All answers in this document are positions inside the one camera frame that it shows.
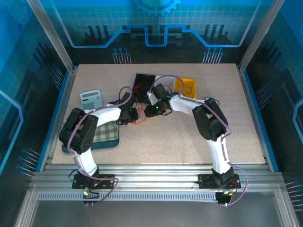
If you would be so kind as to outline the white plastic bin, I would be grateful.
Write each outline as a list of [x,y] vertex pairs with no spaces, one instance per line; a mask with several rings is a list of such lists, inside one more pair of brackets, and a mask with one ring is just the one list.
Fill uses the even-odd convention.
[[162,84],[165,89],[171,94],[174,92],[175,88],[175,78],[174,77],[162,77],[161,75],[156,75],[156,82],[154,83],[154,87],[158,84]]

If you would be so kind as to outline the black plastic bin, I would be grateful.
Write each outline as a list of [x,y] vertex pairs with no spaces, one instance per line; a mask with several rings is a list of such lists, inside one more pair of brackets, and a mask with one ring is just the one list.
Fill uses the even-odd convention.
[[155,81],[155,75],[137,73],[134,85],[133,94],[140,103],[149,104],[150,101],[147,92],[150,91],[152,84]]

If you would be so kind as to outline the orange plastic bin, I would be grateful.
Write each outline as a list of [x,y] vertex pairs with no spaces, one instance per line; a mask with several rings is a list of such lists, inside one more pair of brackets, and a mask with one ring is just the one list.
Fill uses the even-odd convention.
[[182,91],[182,95],[188,98],[196,99],[196,80],[190,78],[180,78],[184,83],[183,84],[179,79],[175,79],[175,92]]

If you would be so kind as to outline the teal mat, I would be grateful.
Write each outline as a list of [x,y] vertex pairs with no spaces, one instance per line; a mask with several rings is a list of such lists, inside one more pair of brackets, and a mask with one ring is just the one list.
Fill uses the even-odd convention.
[[113,148],[118,145],[119,140],[93,143],[93,137],[97,126],[97,120],[85,119],[79,128],[75,131],[77,123],[66,122],[59,134],[59,140],[67,147],[70,143],[70,149],[78,154],[82,154],[88,149]]

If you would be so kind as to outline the grey desk calculator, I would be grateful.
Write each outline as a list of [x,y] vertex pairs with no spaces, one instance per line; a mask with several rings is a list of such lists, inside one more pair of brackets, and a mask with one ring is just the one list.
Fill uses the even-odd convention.
[[92,110],[103,106],[100,90],[91,90],[80,94],[83,110]]

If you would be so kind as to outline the aluminium front frame rail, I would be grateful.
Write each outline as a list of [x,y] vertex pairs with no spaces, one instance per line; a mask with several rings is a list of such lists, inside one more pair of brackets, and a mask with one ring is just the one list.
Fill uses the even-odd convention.
[[[29,188],[37,191],[71,191],[69,173],[74,165],[47,164],[45,170],[35,173]],[[285,189],[281,173],[268,171],[267,165],[244,164],[245,171],[235,170],[248,192],[275,192]],[[118,178],[117,192],[194,192],[198,174],[210,174],[211,165],[203,164],[145,164],[145,165],[100,165],[102,174]]]

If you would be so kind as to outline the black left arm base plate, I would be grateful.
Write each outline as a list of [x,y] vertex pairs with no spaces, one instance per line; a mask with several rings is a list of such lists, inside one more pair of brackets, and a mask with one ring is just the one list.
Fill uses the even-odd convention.
[[72,180],[72,189],[113,189],[114,175],[97,175],[97,178],[103,180],[95,180],[77,173]]

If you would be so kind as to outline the aluminium side rail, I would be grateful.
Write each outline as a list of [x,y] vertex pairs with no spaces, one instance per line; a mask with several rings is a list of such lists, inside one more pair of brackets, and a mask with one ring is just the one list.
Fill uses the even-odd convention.
[[50,122],[49,130],[36,166],[36,172],[42,172],[44,170],[49,155],[55,152],[56,145],[59,140],[59,132],[61,130],[77,70],[78,66],[75,66],[73,72],[66,72]]
[[279,168],[247,72],[237,72],[243,90],[245,120],[248,122],[248,129],[243,133],[244,154],[249,163],[267,165],[268,171],[278,172]]

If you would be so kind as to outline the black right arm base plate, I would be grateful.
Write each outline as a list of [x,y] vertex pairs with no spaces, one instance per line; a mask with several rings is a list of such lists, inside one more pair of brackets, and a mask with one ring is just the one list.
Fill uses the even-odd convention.
[[224,183],[219,177],[213,174],[200,174],[197,176],[199,189],[241,189],[241,182],[238,174],[234,174],[229,180]]

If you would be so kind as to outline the aluminium frame post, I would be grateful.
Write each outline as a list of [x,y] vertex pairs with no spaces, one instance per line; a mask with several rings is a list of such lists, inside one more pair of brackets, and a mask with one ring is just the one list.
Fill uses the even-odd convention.
[[69,73],[73,73],[75,69],[74,64],[72,63],[46,11],[44,10],[42,4],[40,3],[40,0],[26,0],[26,1],[31,7],[34,15],[36,16],[45,34],[47,35],[54,49],[56,50],[58,56],[62,60],[64,66],[66,67]]
[[273,21],[275,20],[278,12],[280,11],[285,0],[273,0],[269,9],[267,10],[258,30],[256,31],[252,41],[250,42],[239,66],[238,71],[240,74],[243,74],[255,52],[257,51],[259,45],[264,39],[265,35],[269,31]]

